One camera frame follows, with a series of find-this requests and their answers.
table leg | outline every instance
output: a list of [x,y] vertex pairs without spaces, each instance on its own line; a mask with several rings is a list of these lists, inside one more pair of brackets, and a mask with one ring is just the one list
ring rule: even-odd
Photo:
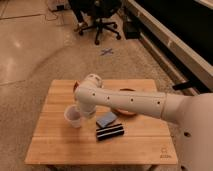
[[51,171],[58,171],[58,169],[54,165],[46,165],[46,167]]
[[147,171],[154,171],[158,165],[151,165],[151,167]]

chair wheel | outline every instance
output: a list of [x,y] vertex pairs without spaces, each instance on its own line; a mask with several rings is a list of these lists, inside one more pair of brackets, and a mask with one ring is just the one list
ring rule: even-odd
[[79,34],[80,36],[83,36],[84,32],[81,30],[81,31],[78,32],[78,34]]
[[95,40],[95,44],[99,45],[100,44],[99,40]]
[[114,29],[118,28],[118,25],[117,25],[117,24],[114,24],[114,25],[113,25],[113,28],[114,28]]
[[117,39],[117,40],[120,40],[120,39],[121,39],[121,36],[120,36],[120,35],[117,35],[117,36],[116,36],[116,39]]

table top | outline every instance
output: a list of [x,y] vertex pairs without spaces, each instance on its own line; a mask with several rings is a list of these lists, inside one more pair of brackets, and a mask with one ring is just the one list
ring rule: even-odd
[[[95,117],[85,119],[79,129],[64,118],[64,110],[75,103],[74,80],[54,80],[25,159],[26,164],[177,164],[177,156],[166,122],[144,115],[119,116],[125,134],[97,142],[96,117],[110,109],[97,106]],[[103,80],[104,88],[156,91],[153,80]]]

chair base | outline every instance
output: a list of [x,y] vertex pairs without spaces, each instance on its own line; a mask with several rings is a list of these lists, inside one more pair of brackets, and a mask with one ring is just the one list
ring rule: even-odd
[[117,28],[117,24],[115,22],[103,22],[102,18],[99,19],[99,21],[94,21],[94,23],[91,26],[88,26],[86,28],[83,28],[79,31],[79,35],[83,35],[83,32],[85,30],[89,30],[89,29],[93,29],[93,28],[97,28],[97,33],[95,36],[95,44],[99,45],[100,42],[98,40],[99,35],[103,32],[103,29],[109,30],[113,33],[115,33],[117,36],[117,40],[121,39],[121,36],[119,34],[119,32],[115,31],[114,29],[112,29],[111,27],[109,27],[110,25],[113,25],[113,28],[116,29]]

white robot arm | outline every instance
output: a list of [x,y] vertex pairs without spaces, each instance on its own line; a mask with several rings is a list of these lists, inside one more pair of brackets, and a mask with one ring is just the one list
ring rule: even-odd
[[178,149],[184,171],[210,171],[213,168],[213,94],[183,96],[167,93],[112,91],[102,88],[102,80],[88,75],[75,90],[78,110],[92,116],[96,105],[123,109],[163,119],[181,128]]

